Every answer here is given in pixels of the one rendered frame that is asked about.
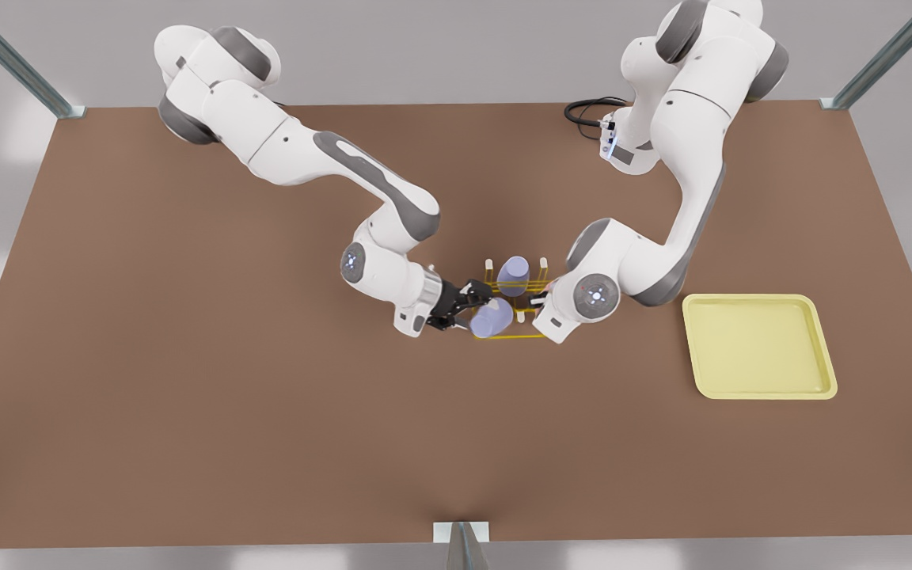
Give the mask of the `lavender cup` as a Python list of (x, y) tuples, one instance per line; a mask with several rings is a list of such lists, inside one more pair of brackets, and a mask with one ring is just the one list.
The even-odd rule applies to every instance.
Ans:
[(515, 298), (524, 295), (530, 282), (530, 264), (524, 256), (511, 256), (496, 275), (497, 289), (502, 295)]
[(513, 320), (514, 310), (511, 304), (503, 297), (495, 297), (484, 306), (477, 307), (469, 327), (474, 336), (486, 339), (499, 335)]

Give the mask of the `pale yellow square tray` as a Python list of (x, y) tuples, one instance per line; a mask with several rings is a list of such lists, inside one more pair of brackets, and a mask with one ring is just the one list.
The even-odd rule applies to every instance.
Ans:
[(808, 401), (838, 392), (820, 317), (807, 296), (691, 294), (682, 314), (702, 396)]

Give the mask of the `silver frame post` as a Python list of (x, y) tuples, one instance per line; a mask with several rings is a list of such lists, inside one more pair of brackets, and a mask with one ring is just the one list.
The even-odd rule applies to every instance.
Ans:
[(446, 570), (489, 570), (482, 544), (491, 541), (489, 522), (434, 522), (433, 542), (446, 542)]
[(16, 80), (33, 97), (35, 97), (41, 104), (44, 105), (53, 113), (55, 118), (59, 120), (64, 119), (77, 119), (83, 118), (86, 115), (86, 107), (82, 105), (73, 105), (66, 100), (65, 97), (62, 97), (61, 93), (53, 86), (39, 72), (36, 71), (32, 65), (29, 64), (25, 58), (22, 57), (14, 47), (11, 46), (3, 36), (0, 35), (0, 65)]
[(822, 109), (850, 109), (912, 48), (912, 16), (833, 97), (819, 100)]

